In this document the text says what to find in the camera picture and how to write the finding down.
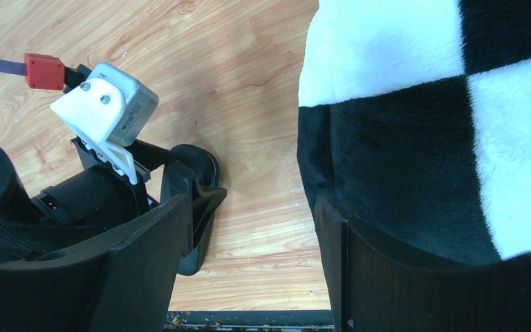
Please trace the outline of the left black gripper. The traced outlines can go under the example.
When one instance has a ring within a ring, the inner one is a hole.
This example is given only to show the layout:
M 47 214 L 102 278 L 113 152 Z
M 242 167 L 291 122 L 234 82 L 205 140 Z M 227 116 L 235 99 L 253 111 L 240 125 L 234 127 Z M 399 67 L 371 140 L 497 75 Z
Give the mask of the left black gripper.
M 141 140 L 127 147 L 136 166 L 138 183 L 133 185 L 109 162 L 88 150 L 79 138 L 71 142 L 84 170 L 69 179 L 43 189 L 31 199 L 39 211 L 39 222 L 48 226 L 93 226 L 108 230 L 147 213 L 158 205 L 145 186 L 149 173 L 160 166 L 160 200 L 183 194 L 189 199 L 189 225 L 178 273 L 192 276 L 201 269 L 212 235 L 217 208 L 227 190 L 219 186 L 217 159 L 207 150 L 188 144 L 170 151 Z

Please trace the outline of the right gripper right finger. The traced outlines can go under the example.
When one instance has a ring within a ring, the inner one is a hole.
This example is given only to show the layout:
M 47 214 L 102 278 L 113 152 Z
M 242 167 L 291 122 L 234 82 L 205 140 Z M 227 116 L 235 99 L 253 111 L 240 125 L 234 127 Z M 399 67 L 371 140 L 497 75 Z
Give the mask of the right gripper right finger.
M 531 253 L 458 263 L 324 196 L 315 205 L 315 230 L 336 331 L 531 331 Z

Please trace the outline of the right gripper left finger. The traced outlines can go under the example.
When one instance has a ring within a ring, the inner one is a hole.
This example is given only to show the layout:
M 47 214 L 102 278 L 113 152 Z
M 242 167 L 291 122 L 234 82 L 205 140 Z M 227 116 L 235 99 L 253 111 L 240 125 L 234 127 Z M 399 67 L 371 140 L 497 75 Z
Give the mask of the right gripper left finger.
M 0 264 L 0 331 L 161 331 L 188 223 L 179 195 L 42 260 Z

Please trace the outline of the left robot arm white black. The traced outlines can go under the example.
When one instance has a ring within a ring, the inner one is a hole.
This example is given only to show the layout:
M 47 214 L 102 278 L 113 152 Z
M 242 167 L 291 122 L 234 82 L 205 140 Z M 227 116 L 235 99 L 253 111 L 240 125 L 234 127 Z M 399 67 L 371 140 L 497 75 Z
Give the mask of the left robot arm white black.
M 194 275 L 203 265 L 215 211 L 227 191 L 220 187 L 218 163 L 208 151 L 193 145 L 163 149 L 137 140 L 130 147 L 138 182 L 104 161 L 101 154 L 73 139 L 83 170 L 29 197 L 12 161 L 0 148 L 0 248 L 53 252 L 90 239 L 157 208 L 178 195 L 189 200 L 190 217 L 180 234 L 184 241 L 178 266 Z M 160 200 L 146 188 L 149 173 L 162 168 Z

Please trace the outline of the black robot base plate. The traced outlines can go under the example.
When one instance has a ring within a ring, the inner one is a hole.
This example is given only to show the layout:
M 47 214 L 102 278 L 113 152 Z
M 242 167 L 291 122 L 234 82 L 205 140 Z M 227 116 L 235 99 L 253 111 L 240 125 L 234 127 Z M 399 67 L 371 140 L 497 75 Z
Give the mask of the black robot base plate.
M 330 310 L 170 311 L 165 331 L 334 331 Z

